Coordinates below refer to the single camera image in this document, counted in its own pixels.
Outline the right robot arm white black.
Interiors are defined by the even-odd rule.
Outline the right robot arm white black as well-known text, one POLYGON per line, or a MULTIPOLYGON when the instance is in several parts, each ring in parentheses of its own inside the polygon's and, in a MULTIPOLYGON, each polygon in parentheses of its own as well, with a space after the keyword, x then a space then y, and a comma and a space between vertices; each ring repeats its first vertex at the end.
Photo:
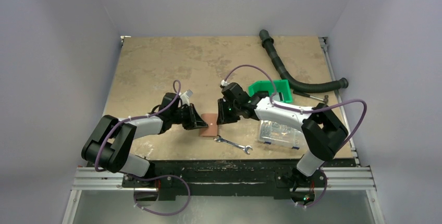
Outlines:
POLYGON ((275 122, 303 133, 308 150, 285 178, 294 189, 310 183, 314 173, 335 158, 348 137, 347 128, 323 103, 301 107, 275 102, 267 92, 250 96, 235 82, 222 82, 220 87, 223 97, 218 100, 218 125, 245 118, 275 122))

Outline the green plastic bin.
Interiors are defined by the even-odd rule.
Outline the green plastic bin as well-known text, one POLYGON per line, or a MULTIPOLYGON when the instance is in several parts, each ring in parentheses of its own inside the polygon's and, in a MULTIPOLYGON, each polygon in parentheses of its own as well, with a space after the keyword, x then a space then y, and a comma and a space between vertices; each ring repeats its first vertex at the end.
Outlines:
POLYGON ((287 80, 274 80, 273 83, 274 84, 272 84, 268 80, 267 81, 256 81, 248 87, 249 95, 252 96, 256 92, 264 92, 264 91, 268 92, 269 95, 272 95, 275 92, 274 88, 276 88, 277 93, 281 92, 284 95, 285 102, 283 102, 283 103, 288 103, 288 104, 292 103, 293 98, 292 98, 292 93, 291 93, 288 81, 287 80))

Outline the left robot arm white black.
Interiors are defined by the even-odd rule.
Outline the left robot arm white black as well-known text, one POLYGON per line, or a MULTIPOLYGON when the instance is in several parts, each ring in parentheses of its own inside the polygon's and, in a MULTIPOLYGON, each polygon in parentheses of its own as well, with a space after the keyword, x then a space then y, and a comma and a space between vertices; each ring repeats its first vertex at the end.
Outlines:
POLYGON ((99 171, 134 175, 137 183, 149 187, 155 182, 155 165, 131 154, 132 144, 141 137, 163 134, 172 125, 182 125, 185 130, 208 127, 192 103, 185 103, 182 95, 166 93, 146 115, 126 119, 103 116, 83 146, 81 157, 99 171))

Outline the brown leather card holder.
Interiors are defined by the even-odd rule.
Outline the brown leather card holder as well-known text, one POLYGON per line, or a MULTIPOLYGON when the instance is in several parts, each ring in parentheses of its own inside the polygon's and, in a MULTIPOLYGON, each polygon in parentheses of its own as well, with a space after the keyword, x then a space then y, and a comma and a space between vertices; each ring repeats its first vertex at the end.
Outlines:
POLYGON ((214 138, 218 136, 217 117, 218 114, 216 113, 204 113, 201 115, 201 118, 207 123, 207 127, 200 129, 200 137, 214 138))

